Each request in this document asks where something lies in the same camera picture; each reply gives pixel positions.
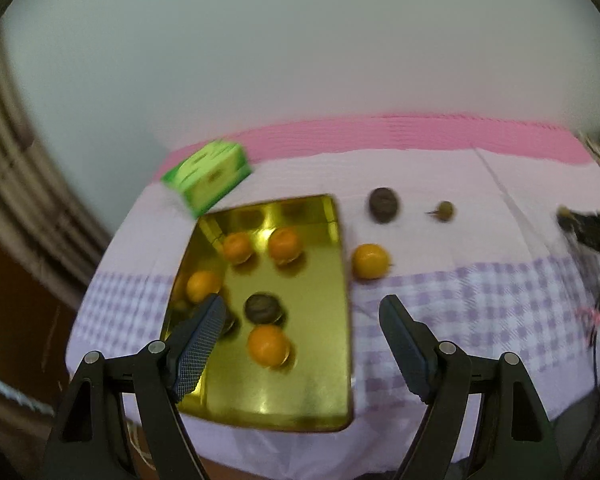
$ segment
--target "orange object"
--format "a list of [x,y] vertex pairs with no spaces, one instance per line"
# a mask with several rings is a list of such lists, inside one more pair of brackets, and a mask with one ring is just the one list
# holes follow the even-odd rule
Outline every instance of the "orange object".
[[269,256],[278,265],[291,263],[302,254],[302,240],[293,227],[281,227],[269,237]]
[[187,297],[193,303],[200,303],[209,294],[217,294],[222,287],[220,277],[210,270],[194,272],[187,280]]
[[260,366],[277,368],[291,354],[291,342],[277,325],[258,325],[249,334],[247,350]]
[[232,265],[246,262],[253,254],[251,239],[247,233],[232,233],[222,243],[224,259]]
[[362,244],[351,257],[353,274],[363,280],[382,278],[391,265],[391,258],[384,248],[377,244]]

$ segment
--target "purple checkered tablecloth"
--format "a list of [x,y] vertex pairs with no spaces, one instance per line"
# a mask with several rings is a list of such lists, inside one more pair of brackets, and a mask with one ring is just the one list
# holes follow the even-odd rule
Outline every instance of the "purple checkered tablecloth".
[[[529,264],[478,263],[451,271],[391,276],[350,292],[357,413],[412,399],[378,324],[378,304],[395,294],[410,314],[469,354],[516,352],[530,373],[586,349],[575,312],[600,290],[600,258],[572,256]],[[586,287],[591,278],[597,290]],[[138,352],[158,338],[173,276],[97,274],[74,327],[109,357]]]

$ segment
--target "cable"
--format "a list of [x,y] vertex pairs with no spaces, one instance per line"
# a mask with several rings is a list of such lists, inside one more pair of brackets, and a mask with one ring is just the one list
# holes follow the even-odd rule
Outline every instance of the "cable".
[[151,454],[143,451],[140,447],[140,440],[138,439],[138,427],[136,426],[136,424],[134,422],[127,421],[126,430],[128,431],[129,441],[131,442],[131,445],[138,452],[138,455],[140,455],[142,461],[155,471],[154,464],[149,463],[149,460],[153,460]]
[[584,440],[582,441],[582,444],[580,444],[578,451],[576,452],[574,457],[571,459],[571,462],[569,463],[569,467],[567,468],[567,471],[564,475],[564,477],[567,479],[569,479],[571,477],[574,469],[578,465],[578,462],[584,455],[584,452],[587,449],[587,444],[589,443],[589,440],[590,440],[591,436],[593,435],[593,432],[595,431],[596,426],[598,424],[598,419],[600,418],[600,385],[598,384],[598,359],[597,359],[597,357],[598,357],[598,330],[597,329],[595,329],[592,346],[593,346],[593,384],[594,384],[594,391],[596,392],[596,396],[598,398],[596,401],[596,411],[594,412],[593,420],[591,421],[591,426],[589,427],[589,431],[587,431],[587,434],[585,435]]

